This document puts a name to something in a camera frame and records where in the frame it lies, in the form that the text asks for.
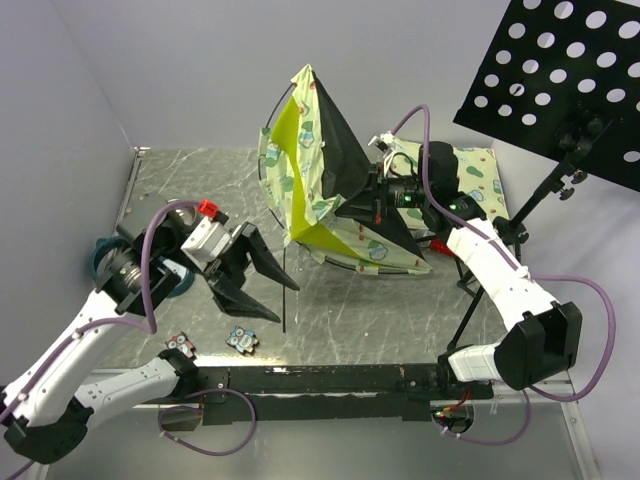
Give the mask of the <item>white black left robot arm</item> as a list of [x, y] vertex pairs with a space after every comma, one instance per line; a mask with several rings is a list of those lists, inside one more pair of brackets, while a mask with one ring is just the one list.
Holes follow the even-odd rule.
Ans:
[[156, 333], [155, 310], [179, 285], [179, 268], [204, 279], [216, 306], [232, 317], [277, 320], [245, 293], [248, 268], [296, 288], [254, 224], [229, 227], [227, 215], [207, 200], [146, 194], [132, 203], [117, 232], [113, 259], [74, 320], [2, 390], [5, 441], [34, 463], [59, 461], [91, 429], [138, 404], [161, 398], [184, 402], [196, 394], [197, 366], [178, 347], [127, 373], [97, 383], [88, 379], [128, 331]]

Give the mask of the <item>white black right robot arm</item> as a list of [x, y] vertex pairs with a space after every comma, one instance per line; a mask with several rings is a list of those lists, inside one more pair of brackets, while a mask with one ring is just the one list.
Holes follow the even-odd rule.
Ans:
[[434, 142], [419, 151], [417, 168], [401, 175], [392, 168], [401, 155], [396, 139], [371, 141], [384, 155], [369, 168], [367, 180], [336, 214], [366, 226], [388, 227], [402, 208], [416, 208], [436, 238], [479, 283], [478, 293], [496, 306], [505, 336], [487, 345], [451, 341], [439, 360], [439, 392], [458, 398], [471, 382], [502, 381], [523, 390], [574, 366], [582, 314], [561, 304], [522, 266], [494, 229], [476, 198], [459, 187], [458, 159], [451, 145]]

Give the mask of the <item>green patterned pet tent fabric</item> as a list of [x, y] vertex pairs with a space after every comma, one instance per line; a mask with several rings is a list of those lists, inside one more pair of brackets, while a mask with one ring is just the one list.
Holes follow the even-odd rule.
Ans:
[[372, 163], [311, 65], [302, 67], [290, 83], [294, 88], [272, 135], [281, 148], [281, 161], [289, 167], [285, 190], [290, 244], [384, 266], [427, 263], [376, 233], [373, 221], [335, 215], [364, 186]]

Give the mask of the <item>black tent pole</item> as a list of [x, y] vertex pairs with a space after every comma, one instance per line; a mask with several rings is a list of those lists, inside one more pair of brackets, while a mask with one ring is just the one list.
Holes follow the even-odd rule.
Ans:
[[288, 234], [286, 217], [286, 190], [289, 185], [288, 163], [281, 161], [281, 148], [272, 141], [277, 116], [286, 105], [294, 85], [289, 83], [269, 113], [267, 120], [260, 129], [258, 144], [257, 172], [259, 186], [264, 194], [267, 209], [281, 231], [281, 267], [287, 271], [287, 247], [291, 238]]
[[307, 244], [298, 243], [310, 257], [318, 264], [327, 264], [341, 268], [359, 275], [426, 275], [433, 271], [433, 268], [424, 261], [420, 262], [417, 267], [404, 268], [384, 266], [371, 261], [354, 259], [331, 251], [326, 251], [318, 247], [309, 246]]

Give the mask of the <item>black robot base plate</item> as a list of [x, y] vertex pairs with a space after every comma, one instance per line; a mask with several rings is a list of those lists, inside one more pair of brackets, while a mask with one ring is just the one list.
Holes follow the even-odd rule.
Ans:
[[211, 388], [245, 394], [259, 421], [400, 418], [430, 421], [431, 408], [490, 400], [486, 381], [460, 382], [434, 363], [206, 366], [184, 394]]

